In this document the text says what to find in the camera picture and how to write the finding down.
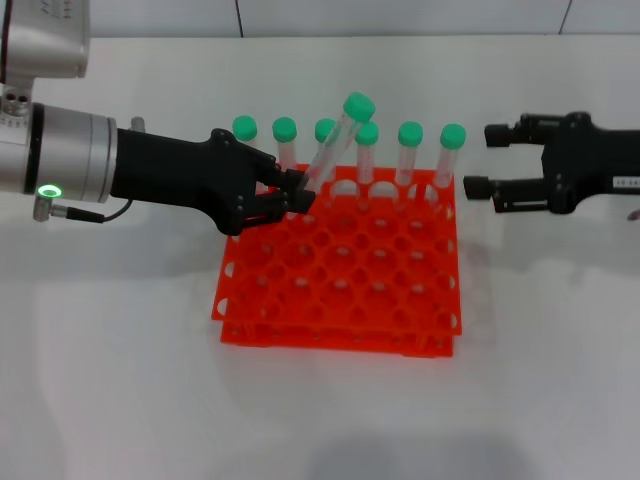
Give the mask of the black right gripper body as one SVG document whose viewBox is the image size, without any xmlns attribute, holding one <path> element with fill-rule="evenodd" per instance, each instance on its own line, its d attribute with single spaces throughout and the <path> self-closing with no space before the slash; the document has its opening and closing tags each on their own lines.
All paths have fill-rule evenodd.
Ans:
<svg viewBox="0 0 640 480">
<path fill-rule="evenodd" d="M 639 132 L 604 129 L 586 112 L 553 116 L 541 157 L 547 208 L 569 214 L 592 196 L 639 193 Z"/>
</svg>

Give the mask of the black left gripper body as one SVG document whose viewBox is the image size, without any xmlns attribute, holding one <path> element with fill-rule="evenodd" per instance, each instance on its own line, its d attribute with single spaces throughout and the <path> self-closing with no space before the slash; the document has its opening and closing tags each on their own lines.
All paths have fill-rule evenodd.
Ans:
<svg viewBox="0 0 640 480">
<path fill-rule="evenodd" d="M 235 236 L 279 220 L 279 194 L 258 195 L 258 183 L 279 185 L 275 158 L 227 130 L 203 142 L 118 131 L 113 197 L 198 210 Z"/>
</svg>

